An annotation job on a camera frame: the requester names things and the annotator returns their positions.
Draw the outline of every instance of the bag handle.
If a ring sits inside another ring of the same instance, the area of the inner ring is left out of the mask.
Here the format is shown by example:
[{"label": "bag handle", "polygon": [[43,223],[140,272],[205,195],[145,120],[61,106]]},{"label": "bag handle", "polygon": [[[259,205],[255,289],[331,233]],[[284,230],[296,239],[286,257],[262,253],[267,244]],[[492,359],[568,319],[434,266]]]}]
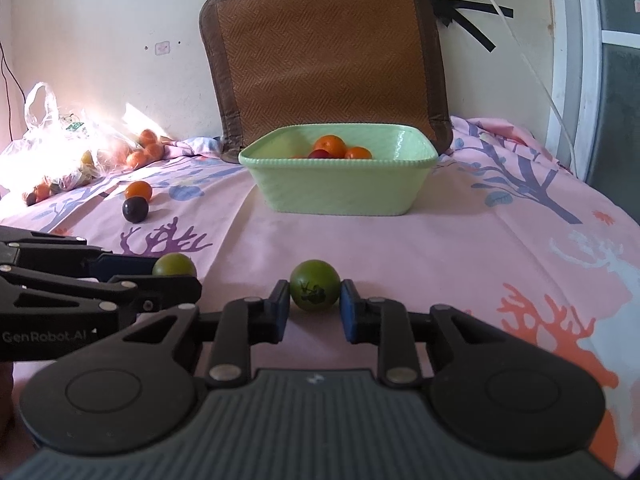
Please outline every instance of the bag handle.
[{"label": "bag handle", "polygon": [[[31,112],[31,106],[33,102],[36,100],[36,95],[38,94],[38,90],[44,88],[45,97],[44,97],[44,110],[46,115],[41,123],[38,123],[36,116]],[[33,87],[29,95],[27,95],[27,99],[24,103],[24,122],[27,124],[28,130],[34,130],[44,125],[47,121],[51,121],[53,124],[58,124],[60,121],[60,113],[58,111],[58,101],[56,96],[51,90],[51,87],[47,83],[37,83],[36,86]]]}]

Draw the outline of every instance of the white cable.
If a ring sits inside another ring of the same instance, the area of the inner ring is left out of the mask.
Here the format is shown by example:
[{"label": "white cable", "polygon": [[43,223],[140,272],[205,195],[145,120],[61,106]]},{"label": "white cable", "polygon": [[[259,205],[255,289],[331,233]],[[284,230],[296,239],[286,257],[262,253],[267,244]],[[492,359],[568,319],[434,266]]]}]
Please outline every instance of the white cable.
[{"label": "white cable", "polygon": [[571,156],[571,161],[570,161],[571,171],[575,176],[577,176],[578,173],[577,173],[577,171],[575,169],[574,143],[571,140],[571,137],[569,136],[569,132],[567,131],[566,126],[564,125],[564,121],[562,120],[562,116],[560,115],[560,112],[558,111],[558,108],[556,107],[556,104],[554,103],[554,100],[551,98],[551,95],[549,94],[549,91],[546,89],[545,84],[542,82],[542,79],[540,79],[540,76],[538,75],[538,72],[536,72],[536,70],[533,68],[533,66],[531,65],[531,62],[529,61],[529,58],[524,53],[524,47],[522,46],[522,44],[520,43],[518,38],[516,38],[516,35],[511,30],[511,27],[509,26],[509,23],[507,22],[507,18],[505,17],[504,13],[502,12],[502,9],[495,2],[495,0],[489,0],[489,1],[494,6],[496,12],[502,18],[504,26],[507,27],[507,30],[509,31],[509,34],[511,34],[511,37],[513,38],[513,41],[516,42],[516,45],[518,46],[518,49],[520,50],[520,55],[522,56],[522,59],[524,60],[526,65],[529,67],[529,70],[531,70],[531,73],[534,75],[534,77],[536,78],[536,81],[542,87],[543,91],[545,91],[545,96],[548,99],[549,104],[551,104],[551,109],[554,111],[554,114],[556,115],[556,118],[558,118],[558,123],[560,123],[560,130],[562,131],[562,134],[564,135],[564,138],[565,138],[566,142],[569,144],[569,155]]}]

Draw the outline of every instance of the human hand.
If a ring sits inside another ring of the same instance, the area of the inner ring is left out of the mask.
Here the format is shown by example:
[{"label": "human hand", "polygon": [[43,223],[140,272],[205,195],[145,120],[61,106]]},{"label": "human hand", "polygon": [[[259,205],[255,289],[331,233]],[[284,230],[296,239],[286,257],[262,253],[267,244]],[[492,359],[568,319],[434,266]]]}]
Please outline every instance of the human hand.
[{"label": "human hand", "polygon": [[0,437],[14,415],[11,392],[14,389],[14,364],[0,363]]}]

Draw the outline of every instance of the clear plastic bag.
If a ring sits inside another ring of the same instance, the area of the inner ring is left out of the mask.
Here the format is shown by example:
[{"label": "clear plastic bag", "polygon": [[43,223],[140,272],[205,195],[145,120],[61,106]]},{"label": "clear plastic bag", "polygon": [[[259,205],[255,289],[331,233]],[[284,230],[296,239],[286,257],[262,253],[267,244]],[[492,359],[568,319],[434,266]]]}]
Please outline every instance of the clear plastic bag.
[{"label": "clear plastic bag", "polygon": [[[40,89],[45,91],[46,114],[38,122],[31,107]],[[141,150],[136,142],[84,111],[61,117],[46,83],[38,83],[27,96],[24,119],[28,130],[23,138],[0,153],[0,186],[21,193],[27,205],[135,169],[127,158]]]}]

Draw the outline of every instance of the green tomato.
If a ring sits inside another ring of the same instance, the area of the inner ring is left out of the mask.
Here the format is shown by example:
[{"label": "green tomato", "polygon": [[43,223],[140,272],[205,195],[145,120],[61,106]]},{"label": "green tomato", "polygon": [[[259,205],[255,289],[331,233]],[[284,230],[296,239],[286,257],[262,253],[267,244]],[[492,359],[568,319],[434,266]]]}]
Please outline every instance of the green tomato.
[{"label": "green tomato", "polygon": [[152,271],[154,276],[193,276],[198,277],[196,266],[190,257],[182,253],[169,253],[161,256]]},{"label": "green tomato", "polygon": [[340,297],[340,276],[322,260],[302,262],[289,281],[294,303],[307,312],[331,308]]}]

